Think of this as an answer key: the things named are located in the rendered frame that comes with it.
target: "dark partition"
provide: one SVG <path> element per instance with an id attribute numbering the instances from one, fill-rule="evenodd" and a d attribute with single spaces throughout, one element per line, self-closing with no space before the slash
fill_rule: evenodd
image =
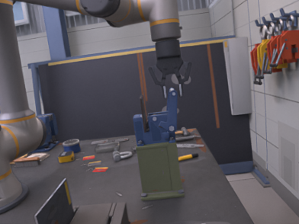
<path id="1" fill-rule="evenodd" d="M 249 116 L 232 116 L 230 112 L 223 44 L 211 44 L 218 127 L 207 45 L 182 48 L 182 58 L 192 62 L 192 70 L 191 82 L 178 99 L 178 128 L 196 127 L 219 164 L 252 161 Z M 154 64 L 156 54 L 148 52 L 40 66 L 44 109 L 57 117 L 58 140 L 134 134 L 133 115 L 141 113 L 142 89 L 148 97 L 147 112 L 166 106 L 161 88 L 154 85 L 148 72 Z M 146 87 L 141 85 L 143 77 Z M 176 86 L 170 77 L 167 85 Z"/>

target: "tiled floor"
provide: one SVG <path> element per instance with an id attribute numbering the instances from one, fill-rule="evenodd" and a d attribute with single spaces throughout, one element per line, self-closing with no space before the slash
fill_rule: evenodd
<path id="1" fill-rule="evenodd" d="M 299 217 L 276 192 L 263 188 L 251 173 L 227 175 L 227 180 L 255 224 L 299 223 Z"/>

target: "workbench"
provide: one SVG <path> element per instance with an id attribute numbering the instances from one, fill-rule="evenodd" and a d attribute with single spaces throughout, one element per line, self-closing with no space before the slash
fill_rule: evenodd
<path id="1" fill-rule="evenodd" d="M 135 136 L 125 137 L 128 137 L 129 141 L 121 142 L 121 152 L 130 151 L 136 146 Z M 114 162 L 112 152 L 95 154 L 92 141 L 80 142 L 82 151 L 76 154 L 76 159 L 95 155 L 94 160 L 75 160 L 60 164 L 57 157 L 63 151 L 63 146 L 58 145 L 49 151 L 50 157 L 39 166 L 15 168 L 12 165 L 13 172 L 29 187 L 30 193 L 19 206 L 1 214 L 0 223 L 34 224 L 35 213 L 62 179 L 66 178 L 73 206 L 125 202 L 129 220 L 135 223 L 183 224 L 198 223 L 195 221 L 222 221 L 230 224 L 253 224 L 207 146 L 201 149 L 178 149 L 179 156 L 198 153 L 197 158 L 179 163 L 185 197 L 143 202 L 140 199 L 142 192 L 137 154 L 127 160 Z M 204 140 L 184 143 L 195 142 L 204 143 Z M 89 167 L 82 166 L 97 160 L 102 161 L 101 167 L 109 167 L 105 173 L 92 173 Z"/>

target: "olive green block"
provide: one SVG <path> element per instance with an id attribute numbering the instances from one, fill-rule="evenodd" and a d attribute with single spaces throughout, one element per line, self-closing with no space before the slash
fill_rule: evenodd
<path id="1" fill-rule="evenodd" d="M 137 147 L 137 155 L 143 193 L 148 194 L 149 200 L 184 196 L 169 192 L 182 190 L 176 143 L 164 142 Z"/>

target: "tape measure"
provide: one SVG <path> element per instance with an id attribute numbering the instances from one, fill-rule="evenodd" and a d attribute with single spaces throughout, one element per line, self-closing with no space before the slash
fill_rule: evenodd
<path id="1" fill-rule="evenodd" d="M 61 152 L 60 155 L 58 155 L 59 163 L 72 162 L 74 159 L 74 151 Z"/>

